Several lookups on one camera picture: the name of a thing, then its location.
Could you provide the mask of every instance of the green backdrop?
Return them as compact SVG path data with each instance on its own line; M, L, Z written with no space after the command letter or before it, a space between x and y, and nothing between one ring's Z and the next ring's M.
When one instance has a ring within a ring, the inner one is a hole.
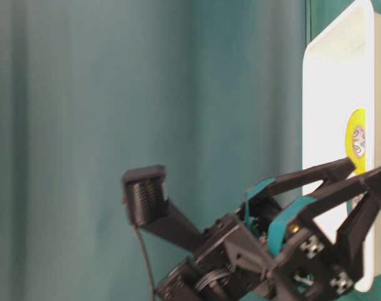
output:
M300 169L305 15L300 0L0 0L0 300L148 299L126 169L165 164L200 228ZM157 279L186 255L146 239Z
M306 41L314 39L327 27L352 0L307 0L306 1ZM374 10L381 14L381 0L372 0ZM344 301L381 301L381 276L375 279L368 293L353 292L340 300Z

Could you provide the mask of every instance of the wire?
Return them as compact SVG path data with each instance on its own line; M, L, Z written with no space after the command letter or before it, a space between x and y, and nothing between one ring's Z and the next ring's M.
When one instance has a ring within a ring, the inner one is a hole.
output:
M197 283L195 284L195 289L197 292L201 292L203 288L205 288L210 283L228 276L230 276L230 272L228 270L221 269L211 271L210 273L207 273L206 275L201 277L199 281L197 281Z
M146 268L147 268L147 274L148 274L148 281L150 283L150 294L151 294L151 301L155 301L155 286L154 286L154 278L153 278L153 273L151 271L151 265L150 265L150 261L149 261L149 258L148 258L148 254L147 254L147 250L146 250L146 245L144 244L144 240L141 236L141 233L139 231L139 229L136 227L136 226L133 226L133 229L134 229L134 232L140 242L140 246L141 246L141 253L142 253L142 257L144 258L144 263L146 264Z

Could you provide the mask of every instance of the yellow circle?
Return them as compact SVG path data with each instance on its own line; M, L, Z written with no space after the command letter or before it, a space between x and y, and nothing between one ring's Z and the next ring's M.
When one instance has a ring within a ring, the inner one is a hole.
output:
M355 174L366 171L366 111L355 110L349 118L345 135L346 155L356 166Z

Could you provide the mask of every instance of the white container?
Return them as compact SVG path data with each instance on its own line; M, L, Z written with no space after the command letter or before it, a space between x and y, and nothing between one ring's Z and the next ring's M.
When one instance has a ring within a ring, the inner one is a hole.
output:
M381 165L381 15L370 0L352 3L312 40L303 59L303 168L346 156L357 173ZM346 217L342 204L316 222L334 241ZM366 238L364 277L355 288L366 292L379 274L381 212Z

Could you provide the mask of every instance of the bolt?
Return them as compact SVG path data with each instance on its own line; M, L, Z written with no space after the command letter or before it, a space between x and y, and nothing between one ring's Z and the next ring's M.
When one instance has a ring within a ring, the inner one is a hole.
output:
M233 266L233 265L230 265L230 264L228 264L227 265L227 269L230 271L230 272L234 272L234 271L236 271L236 267L235 266Z
M291 232L292 234L297 233L299 230L300 230L300 227L297 224L292 224L289 227L289 232Z
M172 293L170 291L167 291L164 296L165 300L171 300L172 299Z

